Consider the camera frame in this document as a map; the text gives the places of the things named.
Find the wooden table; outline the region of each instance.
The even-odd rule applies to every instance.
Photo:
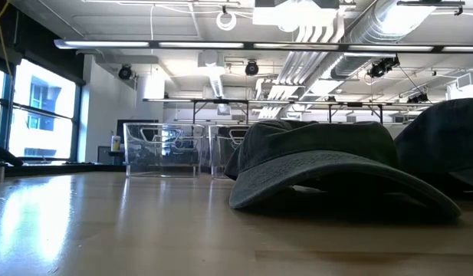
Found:
[[[116,172],[1,182],[0,275],[473,275],[473,202],[450,225],[240,212],[232,185]]]

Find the duct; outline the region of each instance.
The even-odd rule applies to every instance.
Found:
[[[296,42],[302,42],[303,41],[305,31],[306,31],[306,28],[304,26],[299,26],[299,33],[297,34]],[[287,73],[291,69],[291,65],[293,64],[295,54],[297,54],[297,52],[292,51],[287,56],[287,59],[285,60],[284,66],[281,69],[281,73],[277,76],[277,83],[278,84],[281,84],[285,81],[285,78],[287,77]]]
[[[417,28],[435,7],[398,6],[398,0],[379,0],[344,38],[344,43],[388,44],[396,43]],[[319,78],[347,79],[366,65],[369,57],[345,57],[343,54],[328,54],[324,64],[340,62],[331,68],[330,76],[324,76],[329,68],[321,67],[315,72],[310,84]]]
[[[335,19],[336,28],[333,29],[333,26],[329,26],[325,35],[321,38],[320,42],[325,43],[328,41],[338,42],[345,32],[345,24],[343,21],[343,11],[340,10],[337,13],[337,18]],[[312,73],[314,68],[327,56],[326,53],[314,52],[311,55],[310,62],[307,66],[303,67],[301,73],[294,79],[294,82],[297,84],[302,84]]]
[[[316,26],[315,29],[314,29],[313,37],[311,37],[310,41],[311,42],[317,42],[320,39],[322,34],[323,34],[323,27]],[[297,81],[299,80],[299,76],[304,74],[306,72],[306,70],[309,70],[310,64],[312,64],[314,59],[315,59],[315,55],[317,55],[316,52],[312,52],[312,53],[306,52],[306,53],[304,53],[304,64],[303,64],[303,67],[294,75],[294,83],[297,83]]]
[[[304,32],[304,39],[303,42],[316,42],[310,41],[311,35],[313,32],[313,26],[307,26],[306,31]],[[285,78],[284,82],[287,84],[292,84],[292,77],[296,74],[297,69],[306,61],[307,52],[298,52],[296,55],[296,63],[291,67],[289,70],[287,77]]]
[[[398,6],[398,0],[379,0],[343,39],[343,43],[393,44],[415,30],[435,10],[435,7]],[[343,53],[330,53],[307,81],[309,91],[300,100],[313,101],[339,87],[348,77],[366,66],[370,57],[346,57]],[[308,79],[304,75],[298,81]]]

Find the baseball cap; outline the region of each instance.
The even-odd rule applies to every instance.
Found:
[[[243,209],[291,186],[304,186],[358,196],[404,192],[440,217],[460,216],[450,198],[397,166],[393,138],[379,123],[263,121],[248,129],[225,168],[236,181],[229,205]]]
[[[473,98],[430,107],[396,137],[395,144],[405,171],[423,179],[452,176],[456,183],[473,188]]]

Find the ceiling pipe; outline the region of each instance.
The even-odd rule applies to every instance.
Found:
[[[320,40],[321,36],[323,35],[323,27],[322,26],[316,26],[314,29],[314,34],[313,37],[311,37],[311,42],[318,42]],[[305,53],[305,58],[304,58],[304,64],[303,67],[294,75],[294,83],[297,83],[299,80],[298,77],[302,75],[306,70],[309,70],[309,66],[314,60],[314,55],[316,53],[314,52],[307,52]]]
[[[305,32],[305,27],[304,26],[299,26],[299,33],[297,34],[296,42],[302,42],[302,40],[304,38],[304,32]],[[287,72],[290,69],[291,62],[292,62],[295,54],[296,54],[296,52],[292,51],[287,56],[287,59],[285,60],[284,66],[281,69],[281,73],[277,76],[277,83],[278,84],[282,83],[282,78],[287,76]]]
[[[333,29],[333,25],[328,27],[327,32],[325,32],[325,35],[320,42],[338,42],[343,37],[345,28],[343,11],[339,11],[337,13],[335,24],[335,29]],[[294,80],[294,82],[298,84],[305,82],[305,80],[309,78],[309,76],[314,72],[314,69],[326,56],[327,53],[313,52],[308,67],[301,71],[301,73],[296,77],[297,80]]]
[[[362,18],[364,16],[366,16],[367,12],[374,7],[374,5],[378,2],[379,0],[373,0],[365,10],[363,10],[359,16],[357,16],[353,21],[352,23],[350,23],[347,28],[345,29],[345,33],[344,35],[348,35],[350,33],[350,31],[357,25],[357,23],[359,23],[360,20],[362,20]]]
[[[193,26],[195,28],[197,38],[202,39],[202,36],[200,35],[199,23],[197,22],[197,18],[195,17],[195,12],[193,11],[193,3],[189,3],[189,11],[190,11],[190,15],[192,16]]]
[[[356,27],[344,38],[344,43],[381,44],[396,43],[417,28],[435,7],[406,7],[397,6],[398,0],[379,0],[357,23]],[[370,57],[347,57],[343,54],[328,54],[321,66],[307,82],[312,87],[315,82],[325,77],[336,80],[345,80],[354,75],[370,61]],[[327,87],[331,90],[320,90],[314,85],[314,93],[324,95],[336,87]]]
[[[307,26],[306,31],[304,33],[303,42],[316,42],[310,41],[314,28],[313,26]],[[307,57],[307,52],[300,52],[296,55],[296,63],[293,65],[291,70],[288,72],[287,77],[285,78],[284,82],[287,84],[292,84],[292,77],[296,74],[297,69],[304,63],[305,58]]]

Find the ceiling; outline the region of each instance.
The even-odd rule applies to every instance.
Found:
[[[356,0],[355,10],[346,14],[346,25],[365,9],[372,0]],[[473,13],[473,0],[465,0],[465,13]],[[116,3],[86,3],[81,0],[12,0],[17,8],[54,33],[66,39],[95,40],[149,40],[151,39],[151,6],[125,6]],[[251,12],[253,1],[240,1],[242,9]],[[186,6],[176,9],[188,12]],[[218,11],[218,7],[198,7],[196,12]],[[293,41],[295,33],[280,31],[275,26],[253,25],[251,19],[238,16],[237,25],[231,31],[219,29],[215,23],[216,13],[196,14],[195,21],[189,13],[171,11],[161,7],[153,8],[153,37],[155,40],[203,40],[203,41]],[[473,44],[473,16],[470,15],[430,15],[402,43],[432,44],[459,43]],[[114,50],[103,51],[112,56],[113,61],[131,56],[158,57],[166,72],[172,75],[176,85],[168,86],[175,90],[201,90],[209,85],[209,79],[197,74],[199,51],[173,50]],[[288,55],[278,51],[221,51],[225,63],[231,64],[222,83],[226,86],[255,87],[256,77],[245,76],[248,59],[256,59],[260,66],[259,74],[278,74]],[[473,68],[473,55],[448,54],[401,54],[399,56],[403,71],[394,70],[386,78],[372,86],[365,71],[340,88],[338,100],[364,100],[373,97],[377,100],[396,99],[399,94],[415,89],[415,85],[428,84],[431,100],[445,99],[445,84],[452,78],[432,76],[432,69],[439,74],[461,74],[459,69]],[[110,62],[112,72],[120,68],[122,62]],[[138,71],[148,71],[148,64],[134,64]]]

